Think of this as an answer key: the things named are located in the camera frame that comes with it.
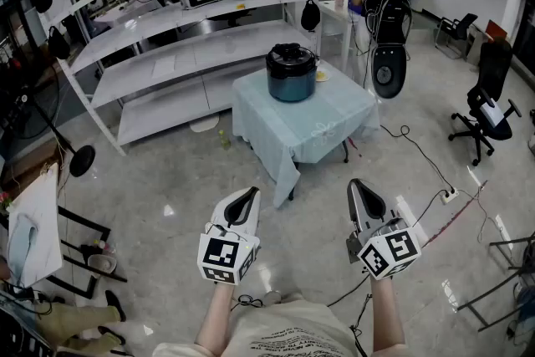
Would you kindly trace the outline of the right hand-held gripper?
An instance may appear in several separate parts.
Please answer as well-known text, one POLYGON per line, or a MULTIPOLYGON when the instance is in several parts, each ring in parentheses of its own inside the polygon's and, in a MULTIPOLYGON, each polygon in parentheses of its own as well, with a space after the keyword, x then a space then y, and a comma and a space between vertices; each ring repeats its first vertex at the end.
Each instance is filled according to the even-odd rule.
POLYGON ((364 178, 351 179, 347 197, 350 220, 359 231, 346 240, 351 263, 362 262, 365 272, 381 280, 406 270, 421 256, 414 228, 396 217, 395 205, 382 187, 364 178))

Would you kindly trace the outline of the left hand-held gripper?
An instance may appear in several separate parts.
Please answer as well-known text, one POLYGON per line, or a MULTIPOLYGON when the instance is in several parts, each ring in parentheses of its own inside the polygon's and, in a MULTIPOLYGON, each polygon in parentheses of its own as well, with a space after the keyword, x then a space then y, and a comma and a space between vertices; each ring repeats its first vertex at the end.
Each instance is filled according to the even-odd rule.
POLYGON ((238 285, 256 261, 261 192, 250 186, 219 201, 200 235, 197 267, 206 280, 238 285))

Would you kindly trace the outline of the dark blue pressure cooker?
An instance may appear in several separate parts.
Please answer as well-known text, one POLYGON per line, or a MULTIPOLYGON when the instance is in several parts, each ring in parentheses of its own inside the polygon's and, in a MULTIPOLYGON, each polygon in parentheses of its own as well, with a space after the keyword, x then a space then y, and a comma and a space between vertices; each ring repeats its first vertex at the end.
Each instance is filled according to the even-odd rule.
POLYGON ((303 101, 315 92, 317 67, 281 67, 267 66, 267 87, 269 94, 286 103, 303 101))

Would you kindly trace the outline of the black pressure cooker lid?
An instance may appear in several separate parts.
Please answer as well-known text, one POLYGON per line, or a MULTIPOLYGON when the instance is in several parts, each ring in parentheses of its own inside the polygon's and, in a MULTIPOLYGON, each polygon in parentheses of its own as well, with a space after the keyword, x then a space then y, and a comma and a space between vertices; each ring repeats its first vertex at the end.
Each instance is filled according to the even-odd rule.
POLYGON ((316 57, 299 43, 278 43, 267 54, 266 65, 272 75, 299 76, 316 66, 316 57))

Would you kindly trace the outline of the person's right forearm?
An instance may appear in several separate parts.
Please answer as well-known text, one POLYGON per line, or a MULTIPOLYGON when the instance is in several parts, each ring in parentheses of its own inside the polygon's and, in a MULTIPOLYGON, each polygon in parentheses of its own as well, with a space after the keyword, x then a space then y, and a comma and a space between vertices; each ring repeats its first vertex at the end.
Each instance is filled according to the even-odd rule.
POLYGON ((373 353, 371 357, 411 357, 391 278, 371 279, 373 353))

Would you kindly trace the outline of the person's left forearm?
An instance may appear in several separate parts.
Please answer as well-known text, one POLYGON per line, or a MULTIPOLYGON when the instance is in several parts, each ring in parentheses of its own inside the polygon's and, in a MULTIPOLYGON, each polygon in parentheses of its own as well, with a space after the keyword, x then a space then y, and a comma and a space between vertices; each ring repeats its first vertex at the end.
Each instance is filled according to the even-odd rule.
POLYGON ((234 285, 226 283, 218 283, 215 286, 210 305, 195 339, 195 344, 208 350, 215 357, 221 357, 227 347, 227 330, 234 289, 234 285))

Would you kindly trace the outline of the white floor mat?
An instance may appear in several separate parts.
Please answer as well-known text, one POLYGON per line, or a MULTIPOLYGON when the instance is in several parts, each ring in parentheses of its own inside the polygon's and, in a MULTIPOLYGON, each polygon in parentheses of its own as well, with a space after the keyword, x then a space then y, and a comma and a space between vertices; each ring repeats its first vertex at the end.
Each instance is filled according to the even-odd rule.
POLYGON ((190 129, 195 133, 202 133, 213 130, 219 123, 220 115, 218 113, 204 116, 200 119, 189 122, 190 129))

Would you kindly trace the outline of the small table with light cloth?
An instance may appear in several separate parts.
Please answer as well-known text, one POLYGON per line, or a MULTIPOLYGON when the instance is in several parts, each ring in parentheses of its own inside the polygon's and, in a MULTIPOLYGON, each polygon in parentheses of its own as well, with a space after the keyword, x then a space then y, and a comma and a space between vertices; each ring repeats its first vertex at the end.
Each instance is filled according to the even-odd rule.
POLYGON ((369 91, 323 60, 318 70, 328 79, 297 103, 269 94, 266 69, 232 85, 232 132, 251 144, 275 181, 276 208, 298 183, 297 164, 316 164, 347 138, 356 139, 380 127, 377 99, 369 91))

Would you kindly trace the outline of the black oval pack with grille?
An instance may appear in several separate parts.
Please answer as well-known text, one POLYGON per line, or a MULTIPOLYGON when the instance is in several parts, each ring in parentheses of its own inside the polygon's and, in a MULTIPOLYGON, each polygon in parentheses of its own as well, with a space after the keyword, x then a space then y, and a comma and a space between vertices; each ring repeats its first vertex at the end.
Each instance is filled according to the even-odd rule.
POLYGON ((402 90, 406 77, 406 51, 402 44, 379 44, 372 53, 372 83, 375 93, 393 99, 402 90))

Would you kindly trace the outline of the pale pink bowl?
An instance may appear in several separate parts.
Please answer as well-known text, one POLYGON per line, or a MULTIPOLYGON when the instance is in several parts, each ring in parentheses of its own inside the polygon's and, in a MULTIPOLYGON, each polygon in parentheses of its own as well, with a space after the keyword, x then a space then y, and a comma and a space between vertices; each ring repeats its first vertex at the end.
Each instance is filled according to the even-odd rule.
POLYGON ((112 245, 95 239, 88 256, 88 265, 104 273, 114 273, 117 267, 115 253, 115 248, 112 245))

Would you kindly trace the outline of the black metal stand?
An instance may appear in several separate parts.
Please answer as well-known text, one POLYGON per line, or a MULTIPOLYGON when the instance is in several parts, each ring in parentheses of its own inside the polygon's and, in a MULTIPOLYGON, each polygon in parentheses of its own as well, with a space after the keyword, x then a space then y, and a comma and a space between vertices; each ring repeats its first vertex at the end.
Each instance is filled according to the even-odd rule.
POLYGON ((504 288, 508 285, 513 279, 523 279, 525 276, 528 276, 532 280, 533 286, 535 286, 535 231, 533 231, 529 236, 505 240, 490 242, 488 244, 490 249, 496 249, 502 257, 507 262, 507 271, 510 273, 504 280, 495 285, 494 287, 488 289, 485 293, 463 303, 457 308, 458 312, 461 312, 463 309, 468 309, 469 312, 476 317, 480 323, 480 327, 477 329, 477 333, 484 332, 491 327, 501 323, 502 321, 509 319, 515 314, 519 314, 521 311, 526 309, 534 300, 535 294, 532 294, 530 299, 523 303, 522 305, 516 307, 509 313, 501 316, 500 318, 494 321, 487 321, 480 312, 476 309, 475 305, 481 302, 483 299, 489 297, 498 290, 504 288), (509 244, 525 244, 524 253, 522 254, 522 260, 520 263, 515 264, 510 256, 507 255, 504 248, 508 247, 509 244))

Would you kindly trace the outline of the black standing fan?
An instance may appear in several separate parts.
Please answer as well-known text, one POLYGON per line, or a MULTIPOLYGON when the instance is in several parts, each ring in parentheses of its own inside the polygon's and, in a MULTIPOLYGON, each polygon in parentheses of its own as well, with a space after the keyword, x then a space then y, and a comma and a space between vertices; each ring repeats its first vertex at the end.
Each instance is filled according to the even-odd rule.
POLYGON ((91 145, 74 148, 60 133, 56 120, 62 101, 61 79, 55 67, 47 70, 52 72, 50 77, 0 54, 0 156, 8 155, 15 140, 33 142, 50 131, 59 153, 71 155, 70 175, 80 177, 92 166, 96 152, 91 145))

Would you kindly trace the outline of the white paper sheet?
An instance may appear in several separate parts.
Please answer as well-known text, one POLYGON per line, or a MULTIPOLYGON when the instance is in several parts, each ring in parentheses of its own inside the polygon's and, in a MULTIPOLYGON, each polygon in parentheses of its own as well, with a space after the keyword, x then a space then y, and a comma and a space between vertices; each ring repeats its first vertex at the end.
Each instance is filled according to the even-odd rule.
POLYGON ((152 71, 152 78, 159 79, 162 76, 172 74, 175 71, 175 55, 167 55, 165 57, 158 58, 155 61, 155 65, 152 71))

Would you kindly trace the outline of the white metal shelving rack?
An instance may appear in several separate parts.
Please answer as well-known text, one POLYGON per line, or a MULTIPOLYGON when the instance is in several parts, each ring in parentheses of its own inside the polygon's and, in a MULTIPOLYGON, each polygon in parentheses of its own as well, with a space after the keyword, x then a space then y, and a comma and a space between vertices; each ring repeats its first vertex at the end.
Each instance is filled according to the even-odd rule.
POLYGON ((122 150, 134 141, 229 109, 230 88, 241 73, 240 64, 265 56, 276 44, 295 42, 317 50, 318 36, 305 31, 291 9, 292 5, 303 7, 307 1, 221 0, 194 9, 170 5, 86 38, 82 50, 60 65, 95 124, 116 150, 122 150), (281 17, 192 34, 197 24, 236 12, 239 4, 245 4, 249 12, 279 6, 281 17), (137 51, 132 58, 102 69, 93 94, 82 90, 76 78, 80 70, 100 64, 104 57, 124 48, 138 49, 142 41, 171 30, 178 34, 177 42, 137 51), (155 61, 167 55, 176 56, 175 71, 153 79, 155 61))

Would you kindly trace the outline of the white side table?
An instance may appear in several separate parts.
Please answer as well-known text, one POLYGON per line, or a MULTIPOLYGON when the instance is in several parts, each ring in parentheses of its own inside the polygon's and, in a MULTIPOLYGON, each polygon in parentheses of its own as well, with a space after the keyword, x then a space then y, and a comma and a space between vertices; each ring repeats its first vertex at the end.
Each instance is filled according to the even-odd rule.
MULTIPOLYGON (((90 267, 88 255, 83 251, 83 248, 59 237, 59 217, 98 232, 99 239, 105 242, 108 242, 111 230, 59 206, 57 202, 58 179, 59 165, 53 164, 15 198, 8 207, 7 219, 3 221, 3 226, 8 229, 8 243, 19 214, 27 214, 38 226, 37 240, 30 250, 24 267, 25 288, 31 288, 35 284, 47 280, 70 293, 91 299, 99 277, 127 283, 128 280, 120 275, 104 273, 90 267), (55 276, 55 273, 63 267, 64 263, 69 263, 73 267, 91 273, 86 288, 77 288, 55 276)), ((14 287, 25 289, 17 286, 15 281, 14 287)))

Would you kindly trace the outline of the white long-legged table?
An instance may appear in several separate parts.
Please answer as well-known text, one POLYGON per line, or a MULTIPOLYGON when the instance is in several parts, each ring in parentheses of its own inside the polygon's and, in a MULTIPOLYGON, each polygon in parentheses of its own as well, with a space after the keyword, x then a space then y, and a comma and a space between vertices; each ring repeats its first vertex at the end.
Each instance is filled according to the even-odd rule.
POLYGON ((322 35, 341 37, 340 60, 341 71, 348 71, 351 43, 359 18, 349 9, 347 0, 321 1, 319 9, 322 14, 322 35))

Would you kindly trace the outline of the brown cardboard box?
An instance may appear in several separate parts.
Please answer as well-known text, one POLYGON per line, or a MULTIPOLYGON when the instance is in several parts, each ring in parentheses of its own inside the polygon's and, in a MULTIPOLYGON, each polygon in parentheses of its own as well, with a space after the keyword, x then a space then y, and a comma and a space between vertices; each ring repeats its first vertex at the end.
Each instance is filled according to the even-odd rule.
POLYGON ((56 162, 61 163, 60 149, 55 140, 50 140, 18 161, 4 166, 0 174, 0 190, 16 197, 56 162))

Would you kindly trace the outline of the orange board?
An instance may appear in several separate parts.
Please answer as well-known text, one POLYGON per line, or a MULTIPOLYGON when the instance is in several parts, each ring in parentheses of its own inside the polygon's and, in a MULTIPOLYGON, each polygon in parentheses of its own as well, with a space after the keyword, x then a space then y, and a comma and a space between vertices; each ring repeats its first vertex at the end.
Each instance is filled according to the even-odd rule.
POLYGON ((491 39, 506 39, 507 31, 492 20, 488 21, 485 33, 491 39))

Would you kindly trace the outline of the grey frame office chair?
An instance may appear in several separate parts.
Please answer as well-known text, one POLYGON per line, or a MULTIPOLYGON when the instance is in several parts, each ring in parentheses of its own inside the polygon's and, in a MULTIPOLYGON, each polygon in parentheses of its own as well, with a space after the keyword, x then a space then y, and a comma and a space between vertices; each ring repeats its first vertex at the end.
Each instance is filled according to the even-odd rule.
POLYGON ((435 48, 449 59, 461 59, 468 47, 468 33, 478 16, 468 13, 463 19, 450 20, 443 17, 437 27, 435 48))

